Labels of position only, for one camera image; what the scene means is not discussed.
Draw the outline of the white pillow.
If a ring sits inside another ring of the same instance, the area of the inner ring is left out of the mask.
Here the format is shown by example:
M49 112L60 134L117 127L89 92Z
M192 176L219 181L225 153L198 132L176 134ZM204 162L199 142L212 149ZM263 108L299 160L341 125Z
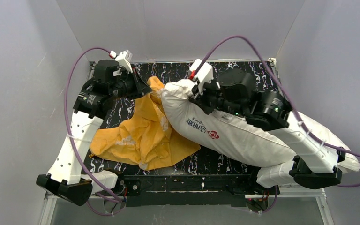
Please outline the white pillow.
M284 142L247 124L243 118L220 111L206 115L189 101L192 86L191 80L182 79L167 83L161 92L166 117L181 136L252 166L271 167L295 157L295 152ZM314 119L297 113L305 121L303 129L311 130L314 139L326 139L327 146L344 149L345 160L338 164L343 172L360 169L359 161L340 138Z

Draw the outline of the yellow and blue pillowcase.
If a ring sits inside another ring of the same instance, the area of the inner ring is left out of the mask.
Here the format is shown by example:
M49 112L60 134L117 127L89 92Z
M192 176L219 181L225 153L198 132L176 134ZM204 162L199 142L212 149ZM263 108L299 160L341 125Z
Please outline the yellow and blue pillowcase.
M160 96L164 84L156 76L147 84L152 91L135 100L130 119L96 132L90 144L93 155L153 170L173 166L201 148L178 134L166 118Z

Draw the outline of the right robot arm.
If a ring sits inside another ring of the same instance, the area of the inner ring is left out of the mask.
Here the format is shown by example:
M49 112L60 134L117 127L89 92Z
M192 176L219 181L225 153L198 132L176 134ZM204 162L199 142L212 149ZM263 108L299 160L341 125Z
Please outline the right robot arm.
M303 129L305 121L282 94L259 90L255 76L239 68L215 77L213 67L201 59L192 63L188 75L193 81L191 102L206 114L220 111L242 117L295 152L287 162L261 168L256 176L259 185L270 188L296 183L321 189L341 183L343 173L338 164L345 160L344 149L327 146L326 139L314 139L311 130Z

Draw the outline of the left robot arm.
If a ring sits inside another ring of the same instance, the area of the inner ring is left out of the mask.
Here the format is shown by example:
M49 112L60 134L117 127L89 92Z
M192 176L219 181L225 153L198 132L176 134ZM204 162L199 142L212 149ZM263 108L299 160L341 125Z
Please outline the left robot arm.
M115 188L119 175L113 170L90 172L84 160L92 140L116 100L141 98L151 92L143 77L131 66L129 50L108 52L108 59L98 61L91 77L81 87L72 114L65 114L67 135L53 165L37 177L36 184L57 197L78 206L92 195L122 203Z

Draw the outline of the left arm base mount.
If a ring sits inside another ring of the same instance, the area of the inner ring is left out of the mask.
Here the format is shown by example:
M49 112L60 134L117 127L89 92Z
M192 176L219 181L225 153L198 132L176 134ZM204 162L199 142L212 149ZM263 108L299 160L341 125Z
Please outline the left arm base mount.
M106 189L110 189L117 196L139 196L141 189L141 176L128 175L117 170L103 170L101 172L92 174L100 183L105 186L105 189L92 181L92 194L103 192L108 195Z

